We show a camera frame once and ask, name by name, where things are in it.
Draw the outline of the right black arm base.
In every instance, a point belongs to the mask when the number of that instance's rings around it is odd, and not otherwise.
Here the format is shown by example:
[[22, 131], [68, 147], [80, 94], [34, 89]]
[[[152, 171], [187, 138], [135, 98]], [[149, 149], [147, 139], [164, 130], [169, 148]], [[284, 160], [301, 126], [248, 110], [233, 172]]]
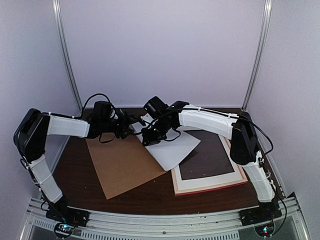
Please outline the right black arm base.
[[257, 207], [240, 210], [239, 217], [242, 226], [259, 224], [281, 217], [280, 200], [282, 199], [275, 195], [271, 202], [259, 202]]

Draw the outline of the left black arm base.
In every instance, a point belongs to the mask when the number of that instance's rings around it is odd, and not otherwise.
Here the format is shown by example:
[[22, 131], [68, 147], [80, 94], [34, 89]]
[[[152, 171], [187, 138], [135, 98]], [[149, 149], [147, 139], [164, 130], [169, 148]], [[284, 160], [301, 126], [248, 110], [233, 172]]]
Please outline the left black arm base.
[[75, 209], [68, 206], [68, 200], [63, 194], [62, 197], [53, 203], [43, 193], [44, 201], [48, 203], [48, 209], [45, 211], [47, 219], [66, 223], [74, 227], [86, 227], [90, 213], [87, 210]]

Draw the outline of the landscape photo print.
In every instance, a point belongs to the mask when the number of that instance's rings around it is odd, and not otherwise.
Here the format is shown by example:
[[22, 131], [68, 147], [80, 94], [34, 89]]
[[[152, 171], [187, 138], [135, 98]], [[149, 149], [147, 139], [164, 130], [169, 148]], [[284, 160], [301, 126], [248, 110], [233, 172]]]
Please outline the landscape photo print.
[[199, 130], [199, 128], [182, 126], [177, 130], [181, 132], [181, 135], [176, 140], [170, 142], [162, 140], [158, 144], [145, 146], [164, 171], [175, 168], [201, 142], [188, 133], [188, 131]]

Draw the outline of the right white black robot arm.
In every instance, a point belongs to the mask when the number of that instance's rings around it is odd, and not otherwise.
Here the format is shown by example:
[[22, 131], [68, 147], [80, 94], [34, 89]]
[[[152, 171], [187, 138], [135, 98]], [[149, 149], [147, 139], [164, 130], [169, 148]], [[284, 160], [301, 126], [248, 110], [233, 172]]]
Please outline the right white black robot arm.
[[216, 134], [228, 142], [229, 158], [243, 167], [253, 184], [259, 202], [258, 219], [266, 221], [276, 212], [279, 197], [271, 173], [265, 167], [266, 153], [261, 150], [256, 133], [262, 129], [253, 123], [248, 112], [219, 112], [180, 100], [168, 105], [157, 96], [149, 99], [143, 108], [151, 117], [151, 122], [141, 130], [143, 146], [167, 140], [167, 132], [177, 131], [179, 127]]

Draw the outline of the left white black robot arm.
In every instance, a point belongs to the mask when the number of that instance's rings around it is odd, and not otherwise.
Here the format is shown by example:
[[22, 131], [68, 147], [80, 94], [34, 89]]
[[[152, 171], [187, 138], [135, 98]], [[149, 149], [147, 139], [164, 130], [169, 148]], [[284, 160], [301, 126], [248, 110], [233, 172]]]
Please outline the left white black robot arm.
[[133, 133], [131, 125], [134, 122], [133, 115], [113, 108], [106, 101], [97, 101], [91, 112], [85, 112], [82, 116], [30, 108], [15, 130], [13, 142], [34, 184], [48, 202], [56, 204], [63, 199], [64, 194], [53, 176], [53, 167], [48, 160], [48, 150], [53, 139], [101, 139], [103, 134], [124, 139]]

